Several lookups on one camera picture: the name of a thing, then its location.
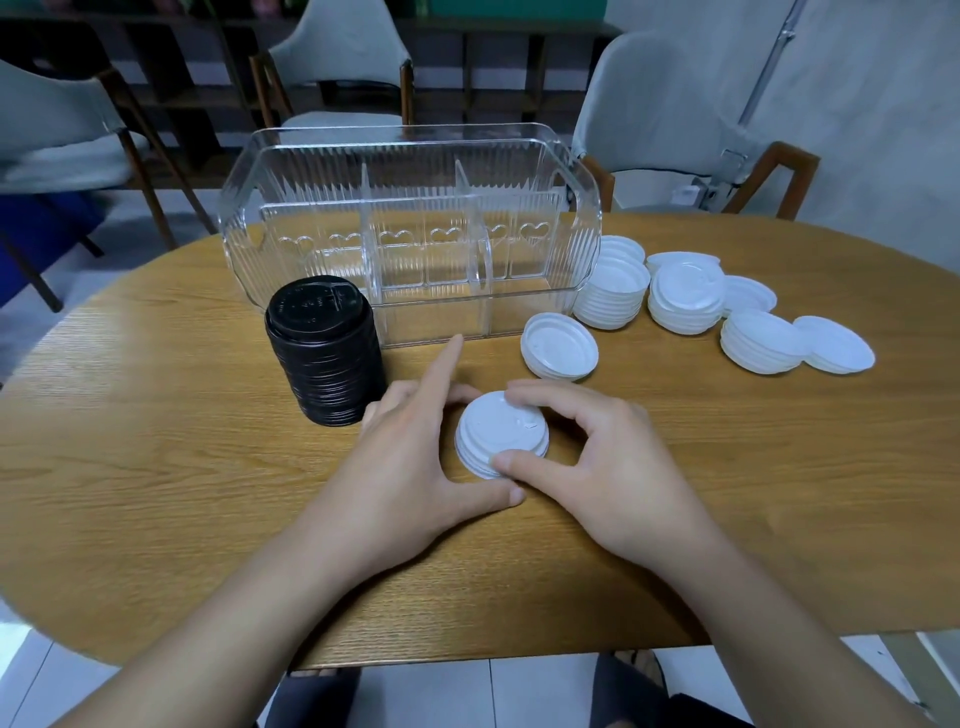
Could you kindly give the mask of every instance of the fingernail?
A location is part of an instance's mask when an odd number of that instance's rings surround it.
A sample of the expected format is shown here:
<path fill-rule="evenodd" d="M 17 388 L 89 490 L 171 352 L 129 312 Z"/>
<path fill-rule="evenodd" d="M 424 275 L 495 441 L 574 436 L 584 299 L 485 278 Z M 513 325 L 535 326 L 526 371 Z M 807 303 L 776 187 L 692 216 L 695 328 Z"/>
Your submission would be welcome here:
<path fill-rule="evenodd" d="M 510 507 L 513 508 L 515 505 L 520 505 L 526 497 L 527 494 L 523 492 L 523 489 L 515 485 L 510 489 Z"/>

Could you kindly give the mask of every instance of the white plastic lid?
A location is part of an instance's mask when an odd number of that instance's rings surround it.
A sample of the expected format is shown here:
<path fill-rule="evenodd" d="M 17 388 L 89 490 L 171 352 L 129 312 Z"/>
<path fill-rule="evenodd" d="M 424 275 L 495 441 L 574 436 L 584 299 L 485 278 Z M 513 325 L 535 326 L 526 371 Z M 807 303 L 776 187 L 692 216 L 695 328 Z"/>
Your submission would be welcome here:
<path fill-rule="evenodd" d="M 771 311 L 777 305 L 777 294 L 759 280 L 742 276 L 726 276 L 727 293 L 723 307 L 730 313 L 752 308 Z"/>
<path fill-rule="evenodd" d="M 647 263 L 660 267 L 668 263 L 680 263 L 685 260 L 697 263 L 715 263 L 720 265 L 720 258 L 709 253 L 692 253 L 691 251 L 669 251 L 667 253 L 654 253 L 647 256 Z"/>
<path fill-rule="evenodd" d="M 547 437 L 542 413 L 536 407 L 510 404 L 502 391 L 488 392 L 467 405 L 460 427 L 479 450 L 475 454 L 485 462 L 505 449 L 534 452 Z"/>
<path fill-rule="evenodd" d="M 600 358 L 597 343 L 581 324 L 559 313 L 532 316 L 523 328 L 523 346 L 547 371 L 581 378 Z"/>
<path fill-rule="evenodd" d="M 793 325 L 810 340 L 813 355 L 806 362 L 812 367 L 836 374 L 853 374 L 870 369 L 876 363 L 876 355 L 870 345 L 857 333 L 835 321 L 820 316 L 801 316 Z"/>
<path fill-rule="evenodd" d="M 748 308 L 733 313 L 730 322 L 745 338 L 772 352 L 803 359 L 812 350 L 809 339 L 799 328 L 772 313 Z"/>
<path fill-rule="evenodd" d="M 643 263 L 647 253 L 643 246 L 635 240 L 623 235 L 601 235 L 600 236 L 600 255 L 603 256 L 607 251 L 619 251 L 635 258 L 639 263 Z"/>
<path fill-rule="evenodd" d="M 642 265 L 601 258 L 597 261 L 589 282 L 597 288 L 613 293 L 640 293 L 650 283 L 650 272 Z"/>
<path fill-rule="evenodd" d="M 716 263 L 668 263 L 657 271 L 656 291 L 668 305 L 681 310 L 710 308 L 723 301 L 726 277 Z"/>

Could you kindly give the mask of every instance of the stack of black lids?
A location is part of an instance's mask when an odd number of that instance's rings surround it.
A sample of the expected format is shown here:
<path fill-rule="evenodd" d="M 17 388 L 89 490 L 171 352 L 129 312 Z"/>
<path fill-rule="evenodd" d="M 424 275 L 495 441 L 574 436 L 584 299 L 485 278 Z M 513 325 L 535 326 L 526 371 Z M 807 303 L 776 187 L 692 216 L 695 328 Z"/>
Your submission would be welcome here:
<path fill-rule="evenodd" d="M 267 335 L 290 388 L 319 425 L 352 425 L 387 389 L 373 309 L 349 280 L 294 280 L 270 299 Z"/>

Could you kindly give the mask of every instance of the chair backrest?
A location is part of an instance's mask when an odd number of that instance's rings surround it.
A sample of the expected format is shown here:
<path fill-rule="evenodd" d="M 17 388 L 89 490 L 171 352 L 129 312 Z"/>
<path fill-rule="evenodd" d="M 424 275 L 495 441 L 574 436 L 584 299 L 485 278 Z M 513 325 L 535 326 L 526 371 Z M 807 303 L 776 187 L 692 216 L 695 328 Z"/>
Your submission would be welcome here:
<path fill-rule="evenodd" d="M 48 79 L 0 61 L 0 158 L 91 141 L 124 126 L 96 79 Z"/>
<path fill-rule="evenodd" d="M 383 0 L 310 0 L 297 28 L 270 55 L 285 85 L 399 85 L 400 67 L 410 60 Z"/>
<path fill-rule="evenodd" d="M 604 50 L 573 134 L 573 151 L 609 172 L 712 175 L 724 149 L 753 162 L 760 145 L 722 118 L 683 50 L 654 33 L 626 33 Z"/>

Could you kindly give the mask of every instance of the hand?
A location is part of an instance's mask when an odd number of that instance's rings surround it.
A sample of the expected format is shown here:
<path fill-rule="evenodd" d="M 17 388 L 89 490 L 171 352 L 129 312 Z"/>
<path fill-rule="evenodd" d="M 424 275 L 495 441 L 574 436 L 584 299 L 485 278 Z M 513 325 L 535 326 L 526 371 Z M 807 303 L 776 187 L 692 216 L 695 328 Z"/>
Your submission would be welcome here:
<path fill-rule="evenodd" d="M 304 514 L 347 534 L 360 581 L 412 559 L 458 523 L 524 499 L 510 480 L 453 483 L 441 470 L 444 406 L 480 396 L 450 382 L 463 347 L 454 336 L 421 381 L 395 381 L 367 407 L 356 447 Z"/>
<path fill-rule="evenodd" d="M 642 407 L 542 379 L 512 381 L 506 392 L 575 420 L 588 439 L 573 467 L 522 450 L 498 453 L 493 466 L 552 497 L 603 548 L 658 569 L 718 532 Z"/>

